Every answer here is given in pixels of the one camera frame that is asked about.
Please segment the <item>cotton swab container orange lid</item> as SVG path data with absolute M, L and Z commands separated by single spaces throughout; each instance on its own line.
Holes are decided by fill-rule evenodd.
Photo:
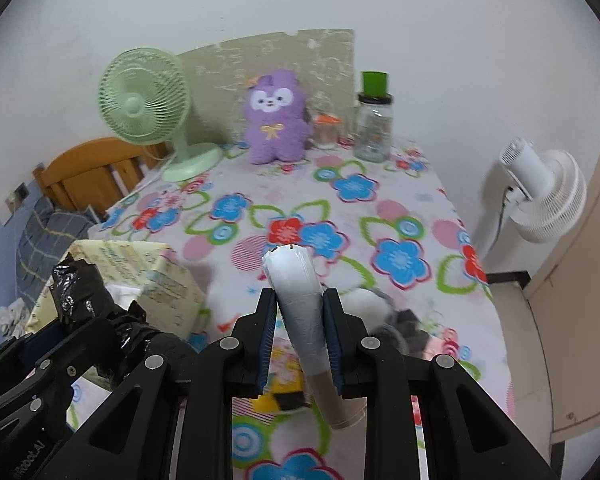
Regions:
M 339 141 L 342 121 L 339 117 L 318 113 L 312 118 L 312 142 L 317 148 L 334 148 Z

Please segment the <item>black plastic bag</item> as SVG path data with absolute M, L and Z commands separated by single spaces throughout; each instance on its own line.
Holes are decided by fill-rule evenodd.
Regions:
M 88 322 L 104 324 L 98 343 L 104 354 L 96 359 L 97 375 L 112 388 L 120 385 L 148 356 L 160 354 L 177 382 L 193 380 L 198 352 L 174 333 L 163 332 L 146 320 L 146 312 L 133 301 L 119 307 L 93 263 L 67 256 L 54 266 L 50 292 L 59 322 L 74 332 Z

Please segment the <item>white standing fan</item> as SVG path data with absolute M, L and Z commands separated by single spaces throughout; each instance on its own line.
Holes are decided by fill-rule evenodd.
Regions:
M 539 153 L 531 142 L 515 138 L 501 150 L 498 163 L 510 185 L 503 193 L 495 226 L 476 237 L 479 257 L 494 248 L 507 222 L 523 240 L 544 244 L 563 237 L 580 220 L 588 185 L 570 153 Z

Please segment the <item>floral tablecloth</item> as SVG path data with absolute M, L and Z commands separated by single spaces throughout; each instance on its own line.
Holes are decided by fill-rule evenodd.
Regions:
M 312 148 L 300 162 L 253 165 L 244 144 L 181 183 L 148 178 L 115 204 L 93 240 L 168 245 L 204 292 L 195 348 L 230 333 L 266 285 L 262 256 L 295 244 L 340 297 L 377 288 L 411 309 L 429 335 L 424 359 L 460 365 L 513 413 L 498 312 L 464 224 L 422 152 L 398 146 L 382 164 L 347 148 Z

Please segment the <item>purple plush toy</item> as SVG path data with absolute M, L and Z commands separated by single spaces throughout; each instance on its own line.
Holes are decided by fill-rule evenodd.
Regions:
M 260 76 L 249 88 L 244 112 L 244 140 L 253 165 L 298 162 L 304 157 L 311 131 L 306 95 L 293 70 L 281 68 Z

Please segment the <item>glass jar with green lid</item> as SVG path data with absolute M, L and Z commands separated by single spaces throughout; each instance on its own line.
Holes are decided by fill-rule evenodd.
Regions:
M 385 162 L 392 143 L 392 104 L 389 76 L 384 72 L 361 73 L 362 87 L 354 112 L 354 154 L 366 162 Z

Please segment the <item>wooden bed headboard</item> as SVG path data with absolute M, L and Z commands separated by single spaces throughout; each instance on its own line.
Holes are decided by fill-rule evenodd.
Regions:
M 140 183 L 143 167 L 154 169 L 169 154 L 164 142 L 139 146 L 101 138 L 70 148 L 32 174 L 54 205 L 68 211 L 92 207 L 104 214 Z

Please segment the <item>green desk fan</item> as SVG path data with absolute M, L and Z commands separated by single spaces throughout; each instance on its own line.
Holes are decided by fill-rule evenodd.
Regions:
M 121 140 L 148 146 L 170 142 L 174 159 L 164 166 L 166 182 L 181 182 L 212 169 L 222 159 L 212 142 L 191 144 L 186 127 L 192 94 L 180 59 L 156 48 L 117 55 L 100 77 L 100 116 Z

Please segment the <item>yellow patterned storage box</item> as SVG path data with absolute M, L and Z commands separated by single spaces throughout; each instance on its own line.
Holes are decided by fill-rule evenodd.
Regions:
M 116 304 L 137 301 L 151 326 L 184 340 L 196 330 L 204 292 L 168 245 L 78 240 L 66 254 L 94 264 Z

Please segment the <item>white roll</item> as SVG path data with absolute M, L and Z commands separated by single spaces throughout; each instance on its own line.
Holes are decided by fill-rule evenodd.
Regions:
M 286 332 L 324 421 L 334 429 L 354 426 L 364 417 L 366 402 L 343 400 L 332 381 L 323 325 L 323 286 L 310 252 L 298 245 L 277 246 L 262 257 L 262 268 L 275 290 Z

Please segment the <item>grey plaid pillow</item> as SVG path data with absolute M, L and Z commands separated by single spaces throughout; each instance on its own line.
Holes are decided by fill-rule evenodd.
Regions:
M 87 238 L 94 224 L 85 212 L 56 208 L 45 196 L 38 199 L 16 249 L 17 296 L 28 309 L 41 295 L 53 267 L 73 242 Z

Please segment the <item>beige patterned board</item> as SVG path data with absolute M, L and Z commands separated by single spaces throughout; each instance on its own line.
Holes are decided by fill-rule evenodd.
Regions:
M 297 86 L 306 117 L 346 117 L 354 104 L 354 31 L 306 29 L 270 32 L 210 44 L 181 53 L 192 109 L 189 142 L 240 141 L 248 126 L 245 105 L 258 82 Z

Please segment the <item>grey plush item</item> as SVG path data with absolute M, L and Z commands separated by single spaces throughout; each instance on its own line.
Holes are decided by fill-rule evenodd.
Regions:
M 422 358 L 429 335 L 411 309 L 398 310 L 392 298 L 377 288 L 356 288 L 340 300 L 343 311 L 360 318 L 370 336 L 404 356 Z

